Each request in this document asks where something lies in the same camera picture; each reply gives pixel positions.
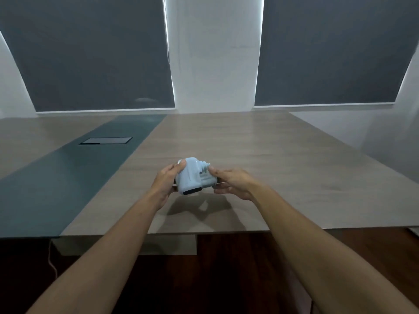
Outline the person's right hand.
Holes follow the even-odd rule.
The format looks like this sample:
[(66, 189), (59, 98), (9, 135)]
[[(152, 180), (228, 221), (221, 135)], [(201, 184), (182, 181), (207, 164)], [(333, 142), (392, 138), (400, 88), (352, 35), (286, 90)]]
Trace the person's right hand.
[(218, 195), (232, 194), (242, 200), (255, 203), (252, 190), (260, 186), (261, 183), (242, 168), (227, 170), (229, 179), (217, 179), (218, 183), (212, 187), (213, 192)]

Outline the person's left hand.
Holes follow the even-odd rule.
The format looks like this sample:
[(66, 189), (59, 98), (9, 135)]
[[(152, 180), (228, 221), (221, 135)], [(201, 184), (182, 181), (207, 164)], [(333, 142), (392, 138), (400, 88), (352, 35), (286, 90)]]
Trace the person's left hand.
[(150, 189), (146, 193), (146, 197), (151, 201), (155, 211), (161, 209), (169, 196), (177, 191), (177, 186), (174, 186), (177, 175), (170, 176), (165, 174), (165, 168), (157, 173)]

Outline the white handheld device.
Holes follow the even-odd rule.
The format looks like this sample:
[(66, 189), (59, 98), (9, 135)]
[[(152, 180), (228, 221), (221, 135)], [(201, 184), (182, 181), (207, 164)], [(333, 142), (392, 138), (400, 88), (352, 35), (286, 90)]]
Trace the white handheld device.
[(210, 174), (210, 163), (195, 157), (185, 159), (185, 168), (176, 175), (175, 185), (181, 195), (190, 195), (217, 184), (217, 177)]

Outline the person's right forearm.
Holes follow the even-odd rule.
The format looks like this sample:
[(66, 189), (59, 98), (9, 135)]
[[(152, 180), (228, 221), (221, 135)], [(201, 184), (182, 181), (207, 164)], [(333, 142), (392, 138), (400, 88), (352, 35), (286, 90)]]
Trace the person's right forearm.
[(249, 193), (323, 314), (419, 314), (419, 309), (366, 260), (269, 186), (251, 184)]

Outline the person's left forearm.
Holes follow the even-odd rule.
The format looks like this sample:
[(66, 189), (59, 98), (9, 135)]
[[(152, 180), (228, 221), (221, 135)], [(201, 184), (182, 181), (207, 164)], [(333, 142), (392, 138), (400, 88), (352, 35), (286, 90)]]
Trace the person's left forearm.
[(26, 314), (110, 314), (128, 280), (160, 198), (147, 193), (35, 301)]

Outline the grey roller blind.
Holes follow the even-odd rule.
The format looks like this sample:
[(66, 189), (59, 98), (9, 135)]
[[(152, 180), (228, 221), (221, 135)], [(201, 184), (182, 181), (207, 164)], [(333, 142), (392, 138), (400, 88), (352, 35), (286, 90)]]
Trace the grey roller blind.
[(163, 0), (0, 0), (37, 112), (175, 108)]
[(395, 103), (419, 0), (264, 0), (255, 106)]

